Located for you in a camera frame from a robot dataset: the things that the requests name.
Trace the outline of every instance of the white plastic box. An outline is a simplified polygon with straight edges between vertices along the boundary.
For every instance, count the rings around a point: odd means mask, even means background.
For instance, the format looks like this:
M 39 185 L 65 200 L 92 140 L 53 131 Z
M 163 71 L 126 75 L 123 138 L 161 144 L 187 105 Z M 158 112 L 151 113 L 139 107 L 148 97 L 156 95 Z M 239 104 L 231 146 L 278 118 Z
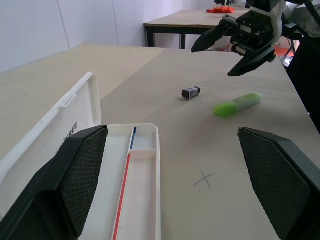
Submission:
M 67 137 L 101 121 L 97 80 L 88 72 L 0 162 L 0 216 L 6 215 Z M 153 124 L 107 127 L 99 181 L 79 239 L 160 240 L 158 128 Z

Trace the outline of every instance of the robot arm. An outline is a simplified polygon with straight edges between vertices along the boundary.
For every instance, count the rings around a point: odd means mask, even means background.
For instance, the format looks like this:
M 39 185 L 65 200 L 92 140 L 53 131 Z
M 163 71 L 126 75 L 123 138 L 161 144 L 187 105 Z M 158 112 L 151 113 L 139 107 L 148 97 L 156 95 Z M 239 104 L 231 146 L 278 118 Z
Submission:
M 241 76 L 257 69 L 265 62 L 272 62 L 276 57 L 273 45 L 283 32 L 289 35 L 289 33 L 292 34 L 296 31 L 296 28 L 289 28 L 292 32 L 288 31 L 287 26 L 283 31 L 283 20 L 285 20 L 283 16 L 287 16 L 287 22 L 295 19 L 298 5 L 291 6 L 288 11 L 284 0 L 246 0 L 246 2 L 251 6 L 249 12 L 239 18 L 224 15 L 220 24 L 205 32 L 191 49 L 192 52 L 205 51 L 227 32 L 233 31 L 234 34 L 230 41 L 233 44 L 232 51 L 243 58 L 228 73 L 230 77 Z

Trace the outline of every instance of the small black object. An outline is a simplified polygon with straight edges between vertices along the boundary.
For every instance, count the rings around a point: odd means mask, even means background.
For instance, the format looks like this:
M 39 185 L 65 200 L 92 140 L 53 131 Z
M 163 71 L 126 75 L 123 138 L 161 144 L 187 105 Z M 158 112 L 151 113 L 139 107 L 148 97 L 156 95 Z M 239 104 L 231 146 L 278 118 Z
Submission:
M 188 87 L 182 90 L 182 97 L 184 99 L 190 100 L 200 93 L 200 87 L 194 86 L 194 87 Z
M 76 240 L 94 199 L 108 128 L 70 136 L 0 222 L 0 240 Z
M 320 170 L 290 140 L 250 128 L 238 137 L 253 190 L 281 240 L 320 239 Z

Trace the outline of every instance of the table surface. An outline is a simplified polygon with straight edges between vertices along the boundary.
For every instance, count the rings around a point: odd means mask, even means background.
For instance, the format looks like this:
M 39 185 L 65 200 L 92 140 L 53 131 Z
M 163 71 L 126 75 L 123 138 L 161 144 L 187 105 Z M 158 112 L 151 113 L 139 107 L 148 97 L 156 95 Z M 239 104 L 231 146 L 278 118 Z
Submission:
M 248 10 L 235 10 L 234 13 L 228 13 L 235 18 L 247 13 Z M 146 22 L 147 27 L 185 27 L 185 28 L 203 28 L 215 27 L 219 25 L 224 13 L 207 13 L 201 11 L 179 11 L 169 16 L 165 16 L 153 21 Z
M 278 58 L 228 77 L 241 58 L 228 52 L 85 44 L 0 74 L 1 158 L 88 71 L 96 74 L 103 124 L 158 126 L 161 233 L 166 240 L 278 240 L 257 199 L 239 127 L 294 141 L 319 163 L 320 136 Z M 198 86 L 199 96 L 181 98 Z M 213 106 L 257 92 L 261 104 L 226 119 Z M 208 183 L 195 183 L 205 175 Z

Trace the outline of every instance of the black battery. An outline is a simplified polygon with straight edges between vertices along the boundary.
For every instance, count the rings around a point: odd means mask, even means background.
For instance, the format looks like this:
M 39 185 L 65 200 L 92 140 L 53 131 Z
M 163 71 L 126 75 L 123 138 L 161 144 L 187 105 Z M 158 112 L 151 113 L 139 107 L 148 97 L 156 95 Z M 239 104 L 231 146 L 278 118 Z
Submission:
M 188 87 L 182 90 L 182 97 L 184 99 L 190 100 L 196 96 L 199 95 L 200 93 L 200 87 L 194 86 L 194 87 Z

